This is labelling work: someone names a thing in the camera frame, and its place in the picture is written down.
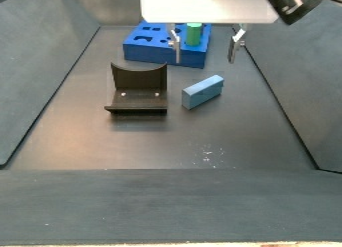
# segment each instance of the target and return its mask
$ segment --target gray floor surface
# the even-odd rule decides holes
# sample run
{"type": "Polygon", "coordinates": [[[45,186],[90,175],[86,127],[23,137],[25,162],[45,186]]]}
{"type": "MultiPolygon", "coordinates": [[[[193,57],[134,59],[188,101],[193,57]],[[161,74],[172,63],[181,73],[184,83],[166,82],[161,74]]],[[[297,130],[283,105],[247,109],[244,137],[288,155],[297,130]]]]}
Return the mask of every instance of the gray floor surface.
{"type": "Polygon", "coordinates": [[[205,68],[168,67],[166,116],[110,116],[109,63],[122,59],[130,27],[102,27],[90,42],[6,169],[312,169],[263,77],[241,49],[226,61],[232,29],[214,26],[205,68]],[[188,111],[181,89],[212,75],[221,95],[188,111]]]}

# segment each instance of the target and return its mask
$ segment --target light blue rectangular block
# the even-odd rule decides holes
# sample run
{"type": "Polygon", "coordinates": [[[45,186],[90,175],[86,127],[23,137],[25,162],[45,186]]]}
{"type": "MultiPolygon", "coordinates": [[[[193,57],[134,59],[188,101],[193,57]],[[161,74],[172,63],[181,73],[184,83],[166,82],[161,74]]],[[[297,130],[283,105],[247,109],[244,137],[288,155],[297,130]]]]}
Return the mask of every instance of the light blue rectangular block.
{"type": "Polygon", "coordinates": [[[224,79],[213,75],[181,91],[181,105],[192,109],[206,100],[212,99],[221,92],[224,79]]]}

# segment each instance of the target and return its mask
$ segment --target gray wall panel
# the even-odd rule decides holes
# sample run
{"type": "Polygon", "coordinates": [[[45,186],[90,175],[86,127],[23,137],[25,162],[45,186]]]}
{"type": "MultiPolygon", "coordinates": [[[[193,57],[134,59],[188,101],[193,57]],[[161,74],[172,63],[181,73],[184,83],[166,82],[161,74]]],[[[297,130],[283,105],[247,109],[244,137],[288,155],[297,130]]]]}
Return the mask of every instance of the gray wall panel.
{"type": "Polygon", "coordinates": [[[255,26],[247,49],[321,169],[342,171],[342,8],[255,26]]]}
{"type": "Polygon", "coordinates": [[[76,0],[101,25],[136,25],[140,0],[76,0]]]}
{"type": "Polygon", "coordinates": [[[340,184],[316,171],[2,171],[0,242],[342,241],[340,184]]]}
{"type": "Polygon", "coordinates": [[[97,28],[72,0],[1,3],[0,164],[6,162],[97,28]]]}

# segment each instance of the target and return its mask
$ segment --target blue shape sorter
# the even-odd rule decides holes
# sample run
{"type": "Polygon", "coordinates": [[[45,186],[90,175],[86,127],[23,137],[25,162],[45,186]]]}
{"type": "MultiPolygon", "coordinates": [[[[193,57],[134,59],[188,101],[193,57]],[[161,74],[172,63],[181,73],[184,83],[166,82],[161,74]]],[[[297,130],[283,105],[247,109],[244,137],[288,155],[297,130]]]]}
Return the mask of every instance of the blue shape sorter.
{"type": "Polygon", "coordinates": [[[181,52],[180,63],[176,64],[174,50],[168,47],[170,40],[164,23],[146,23],[141,21],[122,42],[124,59],[168,65],[202,68],[208,49],[210,24],[202,24],[200,44],[185,44],[185,24],[174,25],[174,32],[180,36],[181,52]]]}
{"type": "Polygon", "coordinates": [[[181,105],[192,109],[221,92],[224,79],[213,75],[181,91],[181,105]]]}

